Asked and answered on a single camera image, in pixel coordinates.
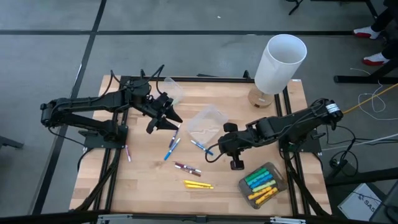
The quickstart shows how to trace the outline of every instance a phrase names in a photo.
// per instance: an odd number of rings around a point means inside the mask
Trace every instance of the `wooden tabletop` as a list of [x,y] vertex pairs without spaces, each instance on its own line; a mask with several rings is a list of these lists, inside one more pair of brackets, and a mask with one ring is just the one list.
[[[103,78],[100,94],[105,90],[109,76]],[[275,103],[267,108],[255,108],[248,101],[249,90],[253,83],[202,83],[179,82],[185,98],[175,107],[183,119],[178,138],[179,145],[167,161],[164,156],[174,131],[158,130],[146,133],[150,118],[141,116],[131,108],[127,119],[129,134],[127,144],[131,155],[128,162],[125,151],[122,151],[117,181],[113,195],[112,212],[131,213],[176,213],[207,215],[278,215],[292,214],[289,191],[285,190],[266,202],[259,210],[250,207],[238,190],[238,181],[266,162],[272,162],[286,180],[283,160],[278,153],[277,143],[259,148],[247,149],[241,155],[244,170],[231,170],[229,156],[222,156],[212,164],[205,161],[205,154],[194,146],[186,132],[186,124],[199,111],[209,104],[227,114],[229,122],[236,123],[240,130],[245,124],[266,116],[276,116]],[[113,82],[109,91],[116,91],[118,84]],[[300,80],[292,80],[288,85],[292,111],[307,107],[303,86]],[[111,119],[112,114],[96,111],[94,119]],[[207,146],[216,143],[224,133],[220,131]],[[212,150],[217,156],[217,147]],[[312,154],[301,153],[305,183],[324,210],[331,213],[325,182],[320,163]],[[104,149],[95,149],[88,153],[81,162],[70,208],[76,208],[88,196],[98,182]],[[197,177],[178,170],[174,161],[202,170]],[[214,186],[208,189],[186,189],[183,180],[206,182]],[[107,193],[103,191],[100,208],[104,207]],[[299,210],[302,212],[302,201],[296,186]]]

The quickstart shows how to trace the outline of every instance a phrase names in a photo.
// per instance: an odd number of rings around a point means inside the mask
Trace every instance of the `white sneaker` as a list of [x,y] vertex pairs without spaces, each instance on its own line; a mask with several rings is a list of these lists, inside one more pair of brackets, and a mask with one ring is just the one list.
[[381,54],[381,52],[377,53],[377,54],[374,54],[372,56],[363,58],[363,63],[365,65],[370,65],[370,66],[382,65],[382,64],[387,63],[388,61],[390,61],[390,59],[386,59],[383,56],[383,54]]
[[364,37],[364,38],[369,38],[372,40],[379,37],[379,34],[380,34],[380,32],[374,32],[370,26],[355,29],[353,32],[354,32],[354,36],[356,36],[356,37]]

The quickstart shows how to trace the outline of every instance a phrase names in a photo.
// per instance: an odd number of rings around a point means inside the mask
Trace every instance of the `concrete floor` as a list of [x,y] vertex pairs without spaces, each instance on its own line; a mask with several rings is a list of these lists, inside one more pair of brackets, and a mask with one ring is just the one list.
[[[91,30],[100,1],[0,2],[0,29],[79,29]],[[285,1],[263,0],[108,0],[100,30],[351,30],[372,23],[365,3],[340,5],[337,2],[304,1],[296,12]],[[378,12],[383,10],[375,2]],[[94,42],[79,96],[98,93],[102,76],[113,69],[117,74],[137,75],[143,68],[150,73],[165,64],[163,75],[195,76],[198,73],[221,77],[241,77],[244,70],[255,74],[260,56],[271,36],[241,35],[102,35]],[[334,75],[365,75],[377,69],[361,63],[361,58],[380,52],[381,40],[351,36],[300,36],[308,55],[294,78],[303,80],[307,102],[334,99],[340,108],[357,103],[360,93],[371,93],[376,85],[337,85]],[[25,143],[23,150],[0,150],[0,217],[25,215],[29,207],[53,136],[40,124],[39,105],[70,94],[88,41],[86,35],[0,35],[0,135]],[[387,108],[381,118],[397,117],[392,90],[382,96]],[[378,138],[394,134],[398,121],[376,121],[360,110],[349,114],[341,125],[357,137]],[[68,137],[82,141],[76,129]],[[350,139],[344,130],[331,133],[331,142]],[[322,148],[328,146],[321,140]],[[336,151],[325,151],[324,174]],[[359,171],[391,168],[397,152],[392,144],[358,146],[352,150],[359,159]],[[81,147],[65,141],[47,195],[44,213],[68,209],[76,179],[76,163]],[[393,182],[376,185],[387,193]]]

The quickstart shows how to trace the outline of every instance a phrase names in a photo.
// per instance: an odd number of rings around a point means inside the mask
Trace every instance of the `pant leg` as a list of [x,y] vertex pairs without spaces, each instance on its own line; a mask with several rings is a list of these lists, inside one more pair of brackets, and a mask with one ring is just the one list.
[[380,32],[386,28],[386,26],[393,20],[391,12],[386,9],[384,12],[377,17],[375,23],[371,26],[374,32]]
[[393,59],[398,57],[398,41],[393,42],[392,44],[389,44],[382,52],[381,54],[386,58],[386,59]]

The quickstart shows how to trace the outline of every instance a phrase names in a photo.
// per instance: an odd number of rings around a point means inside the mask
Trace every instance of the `transparent plastic box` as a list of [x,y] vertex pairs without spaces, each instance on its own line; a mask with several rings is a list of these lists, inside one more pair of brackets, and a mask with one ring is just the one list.
[[[159,82],[158,86],[161,92],[165,91],[168,97],[173,98],[173,105],[179,103],[184,97],[182,87],[170,77],[166,77],[163,82]],[[153,96],[157,98],[159,93],[155,91]]]
[[196,114],[187,124],[187,132],[196,142],[206,144],[227,123],[228,117],[219,112],[215,105],[209,105]]

